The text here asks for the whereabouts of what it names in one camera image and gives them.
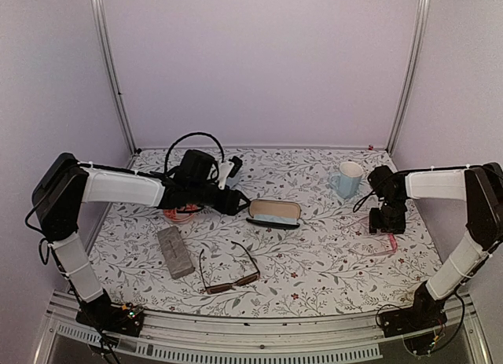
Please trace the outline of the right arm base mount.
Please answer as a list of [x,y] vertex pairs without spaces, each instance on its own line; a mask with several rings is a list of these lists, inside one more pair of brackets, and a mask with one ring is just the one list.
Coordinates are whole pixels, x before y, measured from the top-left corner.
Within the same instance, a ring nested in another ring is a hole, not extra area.
[[447,317],[444,300],[433,300],[428,295],[414,297],[411,307],[385,304],[376,313],[376,324],[385,337],[402,336],[427,330],[426,333],[404,339],[406,350],[415,356],[430,355],[439,343]]

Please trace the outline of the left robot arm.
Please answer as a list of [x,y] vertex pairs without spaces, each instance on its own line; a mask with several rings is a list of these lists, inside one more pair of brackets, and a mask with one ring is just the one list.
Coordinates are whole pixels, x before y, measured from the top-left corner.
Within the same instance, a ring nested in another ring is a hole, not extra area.
[[87,205],[132,204],[185,212],[211,208],[234,216],[251,201],[227,181],[240,170],[241,160],[218,162],[197,149],[185,152],[180,164],[161,172],[81,162],[62,153],[44,174],[31,195],[25,225],[42,235],[63,274],[86,305],[86,314],[99,327],[111,327],[116,309],[101,297],[105,290],[91,266],[79,236],[79,217]]

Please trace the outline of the black glasses case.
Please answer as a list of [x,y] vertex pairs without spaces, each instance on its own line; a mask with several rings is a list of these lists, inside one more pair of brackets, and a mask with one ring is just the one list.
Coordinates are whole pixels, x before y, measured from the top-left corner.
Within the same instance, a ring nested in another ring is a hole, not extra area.
[[[301,215],[301,207],[294,202],[257,199],[253,200],[250,203],[248,213],[249,216],[246,218],[247,222],[257,226],[282,230],[295,230],[300,227],[299,220]],[[271,222],[260,222],[253,219],[253,217],[257,214],[296,218],[298,223],[296,225],[282,225],[273,224]]]

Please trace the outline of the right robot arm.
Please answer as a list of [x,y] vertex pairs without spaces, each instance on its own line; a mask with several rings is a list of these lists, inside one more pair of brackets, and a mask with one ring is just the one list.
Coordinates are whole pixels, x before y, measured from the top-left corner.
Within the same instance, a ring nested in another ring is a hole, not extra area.
[[417,204],[439,246],[441,267],[414,293],[406,313],[423,329],[437,306],[471,279],[502,243],[502,167],[496,162],[392,171],[379,166],[368,177],[381,205],[369,213],[375,233],[405,233],[409,202]]

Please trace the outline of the blue cleaning cloth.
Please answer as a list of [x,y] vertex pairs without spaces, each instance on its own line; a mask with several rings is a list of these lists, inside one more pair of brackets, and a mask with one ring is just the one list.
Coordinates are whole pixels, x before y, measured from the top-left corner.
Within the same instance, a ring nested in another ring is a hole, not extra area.
[[271,222],[273,224],[282,224],[282,225],[296,225],[297,219],[290,217],[283,217],[277,215],[264,215],[257,214],[253,217],[254,220],[258,220],[260,222]]

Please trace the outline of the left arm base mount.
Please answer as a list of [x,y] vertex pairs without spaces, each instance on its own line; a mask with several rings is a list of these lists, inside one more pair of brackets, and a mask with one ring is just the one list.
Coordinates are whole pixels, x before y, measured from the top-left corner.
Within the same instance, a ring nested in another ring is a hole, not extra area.
[[139,337],[144,323],[144,311],[143,306],[132,303],[118,306],[111,301],[94,300],[83,303],[75,320],[97,331]]

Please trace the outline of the pink sunglasses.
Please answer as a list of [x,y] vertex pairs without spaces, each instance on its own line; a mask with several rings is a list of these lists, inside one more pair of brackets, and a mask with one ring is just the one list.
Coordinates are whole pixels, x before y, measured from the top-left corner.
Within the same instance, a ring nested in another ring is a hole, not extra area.
[[374,234],[368,232],[363,242],[354,252],[364,257],[391,256],[398,250],[398,242],[392,233]]

